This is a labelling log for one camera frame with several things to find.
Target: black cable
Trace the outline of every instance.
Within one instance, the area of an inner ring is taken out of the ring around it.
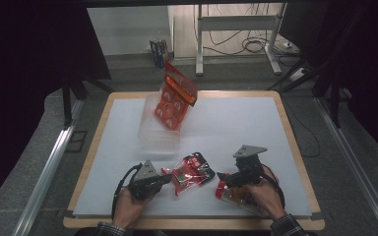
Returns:
[[[119,192],[121,191],[122,189],[122,186],[124,185],[124,182],[125,180],[127,179],[128,175],[133,171],[133,170],[139,170],[141,169],[141,167],[143,166],[142,163],[138,164],[138,165],[134,165],[133,167],[131,167],[131,169],[129,169],[127,171],[127,173],[124,175],[124,178],[122,178],[121,181],[119,181],[119,184],[118,186],[116,187],[116,190],[115,190],[115,194],[113,195],[113,201],[112,201],[112,211],[111,211],[111,218],[113,219],[113,216],[115,215],[115,209],[116,209],[116,202],[118,201],[118,195],[119,195]],[[136,174],[138,173],[135,172],[133,174],[133,176],[131,177],[131,179],[133,180],[134,177],[136,176]]]
[[[293,115],[293,117],[297,120],[297,122],[299,122],[299,124],[305,128],[312,136],[312,138],[315,140],[315,143],[317,144],[317,151],[315,154],[303,154],[302,153],[302,156],[304,157],[317,157],[318,155],[320,155],[321,153],[321,144],[319,143],[317,137],[315,136],[315,133],[310,129],[308,128],[307,126],[305,126],[300,120],[299,118],[297,118],[296,114],[294,113],[292,107],[290,106],[289,102],[287,102],[286,99],[283,99],[284,101],[284,104],[288,107],[288,109],[290,110],[291,114]]]
[[[210,15],[210,5],[208,4],[208,8],[207,8],[207,16],[209,16],[209,15]],[[220,44],[223,44],[223,43],[229,41],[230,39],[232,39],[233,37],[235,37],[236,35],[238,35],[238,34],[241,33],[241,32],[242,32],[242,30],[236,32],[236,33],[233,34],[231,37],[227,38],[226,40],[224,40],[224,41],[222,41],[222,42],[215,43],[214,40],[213,40],[213,36],[212,36],[212,34],[211,34],[211,31],[209,30],[211,42],[212,42],[213,45],[215,45],[215,46],[218,46],[218,45],[220,45]]]
[[[282,191],[281,186],[279,186],[279,183],[276,180],[274,180],[273,178],[271,178],[269,175],[265,174],[265,173],[262,173],[261,176],[264,179],[266,179],[267,181],[269,181],[269,183],[271,183],[273,185],[273,187],[275,187],[275,189],[278,192],[279,197],[281,199],[282,207],[284,208],[285,207],[285,203],[284,203],[284,191]]]
[[[260,6],[260,4],[257,5],[256,15],[258,13],[259,6]],[[254,4],[251,4],[250,7],[247,9],[247,11],[244,13],[244,15],[247,14],[247,12],[250,9],[254,9],[253,7],[254,7]],[[196,25],[196,20],[195,20],[195,5],[194,5],[193,6],[193,29],[194,29],[194,33],[195,33],[195,38],[198,41],[198,35],[197,35],[197,32],[196,32],[195,25]],[[213,43],[213,45],[220,45],[220,44],[223,44],[223,43],[229,41],[230,39],[232,39],[233,37],[235,37],[237,34],[241,33],[242,31],[243,30],[240,30],[240,31],[236,32],[234,35],[232,35],[229,38],[227,38],[226,40],[224,40],[222,42],[218,42],[218,43],[214,42],[214,40],[212,39],[211,32],[210,32],[210,39],[211,39],[211,42]],[[251,30],[248,31],[247,37],[241,42],[242,50],[237,51],[237,52],[225,53],[225,52],[216,50],[216,49],[214,49],[212,47],[203,46],[203,48],[215,51],[216,53],[219,53],[219,54],[222,54],[222,55],[228,55],[228,56],[233,56],[233,55],[240,54],[240,53],[244,52],[245,50],[249,51],[250,53],[259,53],[260,51],[262,51],[264,49],[263,41],[260,40],[260,39],[263,39],[263,38],[260,38],[260,37],[250,37],[250,33],[251,33]],[[261,47],[260,47],[260,49],[256,49],[256,50],[250,49],[249,46],[252,45],[252,44],[260,44]]]
[[[263,9],[262,9],[262,15],[265,15],[265,6],[263,5]]]
[[[245,13],[244,13],[244,16],[245,16],[245,15],[247,15],[247,12],[248,12],[248,10],[252,9],[253,5],[254,5],[253,3],[252,3],[252,4],[250,4],[250,7],[249,7],[249,8],[247,8],[247,10],[246,10],[246,11],[245,11]]]
[[[222,12],[221,12],[220,9],[218,8],[218,4],[217,4],[217,11],[222,15]]]
[[[288,65],[288,64],[286,64],[285,62],[283,62],[282,61],[282,58],[291,58],[291,57],[298,57],[298,56],[290,56],[290,55],[279,55],[279,56],[277,56],[278,57],[278,61],[279,61],[279,63],[281,63],[282,65],[284,65],[284,66],[286,66],[286,67],[292,67],[294,64],[292,64],[292,65]]]
[[[287,80],[287,78],[290,78],[290,76],[301,66],[303,63],[305,63],[304,58],[300,58],[288,71],[287,73],[277,82],[272,84],[270,87],[268,87],[266,90],[272,90],[275,86],[280,85],[279,89],[282,87],[282,83]]]
[[[299,52],[286,52],[278,48],[276,45],[273,47],[273,52],[275,53],[275,55],[288,55],[288,56],[293,56],[293,57],[300,56]]]
[[[272,174],[272,176],[273,176],[273,178],[275,179],[275,181],[278,182],[278,180],[276,179],[276,175],[275,175],[275,173],[273,173],[273,170],[272,170],[269,166],[267,166],[267,165],[265,165],[265,164],[263,164],[263,163],[262,163],[262,165],[263,165],[264,167],[266,167],[266,168],[269,169],[269,171],[270,171],[270,173]]]
[[[268,8],[266,10],[266,15],[269,15],[269,5],[270,5],[270,3],[268,3]],[[265,30],[265,32],[266,32],[266,42],[267,42],[268,41],[268,39],[267,39],[267,30]]]

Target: cable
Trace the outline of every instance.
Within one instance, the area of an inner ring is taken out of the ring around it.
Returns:
[[[302,65],[303,63],[305,62],[305,59],[304,58],[300,58],[300,60],[298,60],[288,71],[287,73],[280,79],[278,80],[277,82],[275,82],[274,84],[272,84],[270,87],[268,87],[266,90],[272,90],[275,86],[277,85],[280,85],[279,86],[279,89],[281,89],[282,87],[282,83],[287,79],[289,78],[293,72],[299,68],[300,65]]]
[[[260,4],[257,5],[257,9],[256,9],[256,15],[258,13],[258,10],[259,10],[259,7],[260,7]],[[244,13],[244,15],[247,14],[247,12],[252,9],[254,9],[254,4],[251,4],[250,7],[246,10],[246,12]],[[195,5],[193,5],[193,29],[194,29],[194,33],[195,33],[195,38],[196,40],[198,41],[198,35],[197,35],[197,32],[196,32],[196,20],[195,20]],[[217,46],[217,45],[220,45],[220,44],[223,44],[227,41],[229,41],[230,39],[234,38],[236,35],[238,35],[239,33],[241,33],[242,31],[245,31],[245,30],[240,30],[238,32],[236,32],[235,34],[233,34],[232,36],[230,36],[229,38],[225,39],[224,41],[221,41],[221,42],[214,42],[213,38],[212,38],[212,35],[211,35],[211,32],[209,31],[210,33],[210,39],[211,39],[211,42],[213,43],[213,45]],[[215,51],[216,53],[219,53],[219,54],[222,54],[222,55],[228,55],[228,56],[233,56],[233,55],[237,55],[237,54],[240,54],[244,51],[248,51],[250,53],[259,53],[260,51],[262,51],[264,49],[264,43],[262,40],[260,39],[263,39],[263,38],[260,38],[260,37],[250,37],[250,33],[251,33],[251,30],[248,31],[248,34],[247,34],[247,37],[245,39],[243,39],[243,41],[241,42],[241,46],[242,46],[242,49],[240,51],[237,51],[237,52],[233,52],[233,53],[226,53],[226,52],[222,52],[222,51],[219,51],[219,50],[216,50],[212,47],[206,47],[206,46],[203,46],[204,49],[208,49],[208,50],[212,50],[212,51]],[[251,49],[249,48],[252,44],[259,44],[261,47],[259,49]]]
[[[273,47],[273,52],[275,55],[289,55],[293,57],[299,57],[300,53],[299,52],[286,52],[278,48],[276,45]]]
[[[268,3],[268,8],[266,10],[266,15],[269,15],[269,5],[270,5],[270,3]],[[267,39],[267,30],[265,30],[265,32],[266,32],[266,42],[267,42],[268,41],[268,39]]]
[[[299,124],[305,128],[312,136],[312,138],[314,139],[316,145],[317,145],[317,151],[316,153],[313,153],[313,154],[303,154],[302,153],[302,156],[304,157],[317,157],[318,155],[320,155],[321,153],[321,144],[319,143],[317,137],[315,136],[315,133],[310,129],[308,128],[307,126],[305,126],[300,120],[299,118],[297,118],[296,114],[294,113],[292,107],[290,106],[290,104],[287,102],[287,99],[284,99],[284,95],[281,94],[281,98],[283,98],[283,101],[284,101],[284,104],[289,108],[291,114],[293,115],[293,117],[297,120],[297,122],[299,122]]]
[[[222,12],[221,12],[220,9],[218,8],[218,4],[217,4],[217,11],[222,15]]]
[[[134,165],[133,167],[131,167],[131,169],[129,169],[127,171],[127,173],[124,175],[124,178],[122,178],[121,181],[119,181],[119,184],[118,184],[118,186],[116,187],[116,190],[115,190],[115,194],[113,195],[112,210],[111,210],[111,218],[112,219],[113,219],[113,216],[115,215],[116,202],[118,201],[118,195],[119,195],[119,192],[122,189],[122,186],[124,185],[125,180],[127,179],[128,175],[130,175],[130,173],[132,171],[137,170],[137,172],[135,172],[133,174],[133,176],[131,177],[131,180],[134,180],[134,177],[136,176],[136,174],[138,173],[138,170],[141,169],[142,166],[143,166],[142,163],[140,163],[138,165]]]
[[[290,55],[280,55],[278,56],[278,62],[281,63],[282,65],[286,66],[286,67],[292,67],[294,64],[292,65],[288,65],[286,64],[285,62],[282,61],[282,58],[286,58],[286,57],[298,57],[298,56],[290,56]]]
[[[263,165],[264,167],[266,167],[266,168],[269,169],[269,171],[270,171],[270,173],[272,174],[273,178],[274,178],[275,181],[278,182],[278,184],[279,184],[279,180],[277,180],[278,178],[276,178],[276,175],[275,175],[275,173],[273,173],[273,170],[272,170],[269,166],[267,166],[267,165],[265,165],[265,164],[263,164],[263,163],[262,163],[262,165]]]

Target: cuff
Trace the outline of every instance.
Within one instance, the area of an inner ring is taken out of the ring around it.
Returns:
[[[97,225],[96,234],[101,236],[122,236],[125,235],[126,230],[120,227],[117,227],[113,224],[108,224],[100,222]]]
[[[275,221],[271,226],[272,232],[275,236],[305,236],[299,223],[293,218],[291,214],[288,214],[279,220]]]

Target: person's right hand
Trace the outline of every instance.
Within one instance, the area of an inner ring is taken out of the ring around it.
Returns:
[[[273,174],[269,167],[263,165],[263,168],[265,170],[265,174],[279,183],[278,177]],[[273,221],[287,215],[284,207],[282,206],[281,198],[279,197],[278,192],[269,181],[262,179],[262,181],[257,185],[247,184],[246,187],[248,191],[250,191],[256,203],[266,210]]]

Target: red package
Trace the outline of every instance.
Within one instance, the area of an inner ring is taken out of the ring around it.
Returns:
[[[228,188],[225,185],[225,182],[220,180],[217,185],[216,197],[220,200],[229,202],[247,211],[255,213],[260,217],[269,217],[269,214],[256,203],[253,196],[251,196],[250,192],[244,186],[240,188]]]
[[[205,185],[216,175],[207,160],[199,152],[184,157],[173,169],[162,168],[161,172],[172,174],[171,182],[175,187],[174,194],[176,197],[193,186]]]
[[[166,62],[161,100],[155,109],[155,115],[164,127],[178,130],[189,105],[194,106],[197,98],[195,84]]]

